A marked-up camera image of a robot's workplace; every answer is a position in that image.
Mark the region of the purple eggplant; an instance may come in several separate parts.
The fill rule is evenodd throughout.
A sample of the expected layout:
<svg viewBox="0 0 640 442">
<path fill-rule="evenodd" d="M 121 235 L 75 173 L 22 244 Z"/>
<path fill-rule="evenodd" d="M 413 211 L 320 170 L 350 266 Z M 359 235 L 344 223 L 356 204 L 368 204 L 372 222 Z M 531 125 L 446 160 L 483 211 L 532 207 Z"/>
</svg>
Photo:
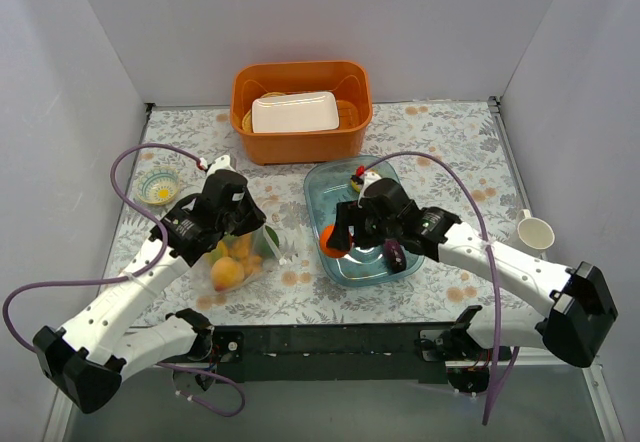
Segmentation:
<svg viewBox="0 0 640 442">
<path fill-rule="evenodd" d="M 392 273 L 403 272 L 407 267 L 406 256 L 401 245 L 394 239 L 388 239 L 383 245 L 383 257 Z"/>
</svg>

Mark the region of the orange ginger root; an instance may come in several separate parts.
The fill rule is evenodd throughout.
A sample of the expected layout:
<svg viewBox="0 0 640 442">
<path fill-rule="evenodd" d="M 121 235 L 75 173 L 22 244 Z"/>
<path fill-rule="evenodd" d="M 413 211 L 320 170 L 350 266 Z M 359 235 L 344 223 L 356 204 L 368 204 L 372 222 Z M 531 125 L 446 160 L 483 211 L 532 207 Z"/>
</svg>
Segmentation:
<svg viewBox="0 0 640 442">
<path fill-rule="evenodd" d="M 239 262 L 246 276 L 262 270 L 263 259 L 253 249 L 252 236 L 246 234 L 235 238 L 229 249 L 230 256 Z"/>
</svg>

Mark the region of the clear zip top bag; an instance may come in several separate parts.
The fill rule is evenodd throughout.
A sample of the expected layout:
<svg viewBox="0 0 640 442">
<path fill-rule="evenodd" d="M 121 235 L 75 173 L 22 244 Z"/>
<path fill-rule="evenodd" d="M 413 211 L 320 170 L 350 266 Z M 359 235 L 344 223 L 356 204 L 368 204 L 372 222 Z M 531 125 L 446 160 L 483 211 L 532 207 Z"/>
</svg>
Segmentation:
<svg viewBox="0 0 640 442">
<path fill-rule="evenodd" d="M 196 263 L 192 288 L 199 295 L 236 291 L 286 262 L 276 231 L 268 225 L 241 236 L 226 235 Z"/>
</svg>

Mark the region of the yellow peach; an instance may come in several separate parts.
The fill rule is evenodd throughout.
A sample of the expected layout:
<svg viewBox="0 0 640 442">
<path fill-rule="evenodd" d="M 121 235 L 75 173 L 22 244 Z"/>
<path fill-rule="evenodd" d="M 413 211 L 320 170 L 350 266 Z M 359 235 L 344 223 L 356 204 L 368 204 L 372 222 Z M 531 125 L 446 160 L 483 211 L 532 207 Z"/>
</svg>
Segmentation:
<svg viewBox="0 0 640 442">
<path fill-rule="evenodd" d="M 216 292 L 232 290 L 244 282 L 244 267 L 231 257 L 221 257 L 213 264 L 210 279 Z"/>
</svg>

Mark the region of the orange tangerine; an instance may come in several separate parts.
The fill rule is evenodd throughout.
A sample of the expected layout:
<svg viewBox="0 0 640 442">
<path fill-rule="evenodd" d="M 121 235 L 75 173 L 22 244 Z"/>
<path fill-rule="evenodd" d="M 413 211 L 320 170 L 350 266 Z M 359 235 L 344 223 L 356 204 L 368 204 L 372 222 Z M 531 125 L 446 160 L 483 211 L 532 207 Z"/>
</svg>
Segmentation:
<svg viewBox="0 0 640 442">
<path fill-rule="evenodd" d="M 349 230 L 336 230 L 334 225 L 328 225 L 321 233 L 319 247 L 321 252 L 334 259 L 342 258 L 349 253 L 353 245 Z"/>
</svg>

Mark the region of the green lime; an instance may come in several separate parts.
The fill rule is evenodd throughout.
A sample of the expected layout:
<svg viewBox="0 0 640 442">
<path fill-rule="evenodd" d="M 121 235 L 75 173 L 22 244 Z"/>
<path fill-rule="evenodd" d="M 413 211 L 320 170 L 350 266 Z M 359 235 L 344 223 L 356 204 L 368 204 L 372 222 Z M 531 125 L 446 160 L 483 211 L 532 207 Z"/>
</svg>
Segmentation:
<svg viewBox="0 0 640 442">
<path fill-rule="evenodd" d="M 264 228 L 265 228 L 266 233 L 268 234 L 269 238 L 273 241 L 273 244 L 276 247 L 279 247 L 280 246 L 280 241 L 279 241 L 278 235 L 275 232 L 275 230 L 273 228 L 269 227 L 269 226 L 264 226 Z"/>
</svg>

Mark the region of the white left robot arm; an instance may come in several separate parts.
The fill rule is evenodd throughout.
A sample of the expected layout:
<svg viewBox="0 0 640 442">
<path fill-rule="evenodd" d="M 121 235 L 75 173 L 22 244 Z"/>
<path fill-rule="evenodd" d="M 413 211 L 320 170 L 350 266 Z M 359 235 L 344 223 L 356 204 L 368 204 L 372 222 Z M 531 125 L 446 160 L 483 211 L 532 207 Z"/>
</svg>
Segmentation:
<svg viewBox="0 0 640 442">
<path fill-rule="evenodd" d="M 90 414 L 105 406 L 126 379 L 158 362 L 208 358 L 213 326 L 192 309 L 136 333 L 129 329 L 224 236 L 251 233 L 265 220 L 244 176 L 229 169 L 209 174 L 200 192 L 179 200 L 151 230 L 122 281 L 110 284 L 60 328 L 45 326 L 36 333 L 33 345 L 45 376 Z"/>
</svg>

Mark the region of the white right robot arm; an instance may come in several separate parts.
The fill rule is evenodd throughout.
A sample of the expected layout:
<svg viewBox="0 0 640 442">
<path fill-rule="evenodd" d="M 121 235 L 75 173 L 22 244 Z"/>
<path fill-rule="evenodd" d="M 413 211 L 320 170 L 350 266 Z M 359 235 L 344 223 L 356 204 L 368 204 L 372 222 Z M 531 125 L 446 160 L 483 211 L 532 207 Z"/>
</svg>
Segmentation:
<svg viewBox="0 0 640 442">
<path fill-rule="evenodd" d="M 529 305 L 529 311 L 514 320 L 478 305 L 465 309 L 433 343 L 450 358 L 475 359 L 494 346 L 530 347 L 586 368 L 618 317 L 598 267 L 586 262 L 566 267 L 486 242 L 457 215 L 419 207 L 389 178 L 372 178 L 356 200 L 338 203 L 335 222 L 322 232 L 319 245 L 325 255 L 340 258 L 353 248 L 370 249 L 388 240 L 410 253 L 496 281 Z"/>
</svg>

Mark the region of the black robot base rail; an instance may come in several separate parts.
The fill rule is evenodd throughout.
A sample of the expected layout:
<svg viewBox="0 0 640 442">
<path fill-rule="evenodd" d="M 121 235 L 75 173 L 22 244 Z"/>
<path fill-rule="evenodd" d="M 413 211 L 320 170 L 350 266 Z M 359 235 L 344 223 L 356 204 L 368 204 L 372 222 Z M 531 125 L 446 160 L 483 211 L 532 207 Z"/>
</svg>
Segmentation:
<svg viewBox="0 0 640 442">
<path fill-rule="evenodd" d="M 238 383 L 413 380 L 447 382 L 448 362 L 483 371 L 491 351 L 456 340 L 452 322 L 218 326 L 202 364 Z"/>
</svg>

